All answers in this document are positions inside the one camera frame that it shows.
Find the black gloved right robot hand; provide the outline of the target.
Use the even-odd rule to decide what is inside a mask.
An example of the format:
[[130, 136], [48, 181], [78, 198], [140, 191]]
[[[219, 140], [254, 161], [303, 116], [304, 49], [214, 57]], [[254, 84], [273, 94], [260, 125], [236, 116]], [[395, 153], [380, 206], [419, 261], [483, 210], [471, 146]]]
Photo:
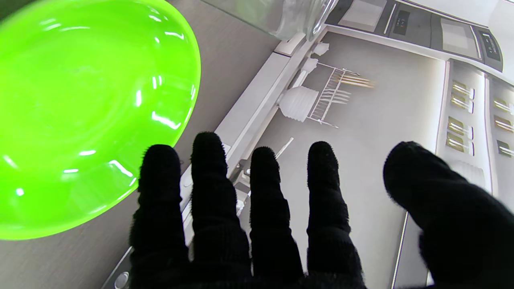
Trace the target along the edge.
[[[290, 228], [273, 150], [254, 150], [250, 164], [249, 235], [236, 213], [222, 142], [213, 132], [194, 140], [193, 253], [180, 210], [178, 154], [165, 144], [147, 149], [140, 167], [139, 208], [130, 233], [132, 289], [364, 289], [363, 270], [349, 234], [339, 166], [332, 147], [308, 153], [310, 217], [307, 272]], [[383, 167], [389, 196], [422, 229], [419, 251], [432, 289], [512, 289], [514, 217], [420, 144], [398, 143]]]

